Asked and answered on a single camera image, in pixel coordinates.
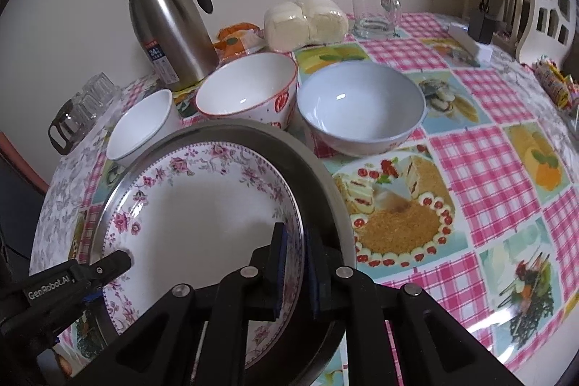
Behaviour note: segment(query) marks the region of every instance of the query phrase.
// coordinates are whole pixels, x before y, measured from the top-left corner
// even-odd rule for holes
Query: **floral plate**
[[[256,152],[228,142],[190,144],[141,172],[106,224],[102,255],[131,254],[128,272],[103,288],[106,308],[124,332],[171,287],[221,281],[268,245],[274,223],[288,232],[283,304],[275,322],[250,322],[246,365],[282,334],[302,284],[303,227],[280,173]]]

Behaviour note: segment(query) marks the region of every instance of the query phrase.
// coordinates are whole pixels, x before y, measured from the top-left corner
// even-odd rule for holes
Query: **upside-down glass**
[[[380,40],[392,38],[402,17],[399,0],[352,0],[354,34]]]

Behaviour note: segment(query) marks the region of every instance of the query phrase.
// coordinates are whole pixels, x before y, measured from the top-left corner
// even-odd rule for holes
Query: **packaged bread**
[[[348,33],[346,14],[331,0],[307,0],[302,12],[308,20],[310,43],[338,43]]]
[[[280,53],[303,47],[310,38],[308,21],[302,8],[294,2],[284,2],[268,9],[263,18],[263,29],[267,46]]]

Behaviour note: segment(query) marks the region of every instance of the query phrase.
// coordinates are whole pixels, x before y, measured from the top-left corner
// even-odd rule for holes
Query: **table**
[[[360,240],[358,268],[384,284],[399,287],[415,282],[426,288],[508,368],[517,370],[560,327],[579,297],[579,157],[532,73],[498,47],[491,63],[478,64],[449,37],[450,21],[435,14],[405,14],[393,39],[363,41],[348,35],[338,46],[292,54],[300,66],[300,82],[329,62],[366,59],[400,70],[423,89],[445,86],[459,97],[452,101],[452,113],[441,112],[450,105],[429,100],[427,118],[403,149],[357,160],[327,147],[299,117],[290,132],[337,179],[367,175],[370,170],[382,175],[384,160],[395,166],[422,164],[416,175],[399,167],[402,175],[386,177],[422,182],[421,194],[436,188],[435,196],[444,197],[453,221],[448,220],[446,230],[441,226],[444,232],[433,241],[391,261],[387,254],[377,258]],[[151,77],[131,84],[123,92],[124,108],[154,87]],[[194,115],[183,124],[201,119]],[[114,180],[120,172],[105,159],[105,144],[105,131],[96,127],[60,161],[38,223],[31,273],[73,257],[88,260],[92,232],[111,188],[106,177]],[[352,220],[353,227],[367,222],[362,220]],[[508,277],[513,283],[506,293],[516,298],[511,304],[522,314],[504,322],[496,313],[505,297],[499,288]],[[540,285],[540,299],[526,288],[529,277]],[[537,306],[548,314],[528,326],[526,313]],[[524,335],[519,330],[522,323]],[[96,355],[101,343],[90,313],[61,335],[62,349],[80,365]],[[315,384],[347,384],[345,342]]]

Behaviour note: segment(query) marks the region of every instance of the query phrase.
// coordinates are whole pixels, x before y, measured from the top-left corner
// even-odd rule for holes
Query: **white bowl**
[[[111,133],[106,158],[128,167],[157,141],[181,128],[173,94],[159,90],[131,107]]]
[[[344,61],[318,70],[300,87],[297,107],[328,146],[356,157],[400,146],[426,116],[418,85],[370,61]]]
[[[248,118],[285,129],[295,108],[297,64],[278,53],[231,61],[199,87],[199,112],[208,118]]]

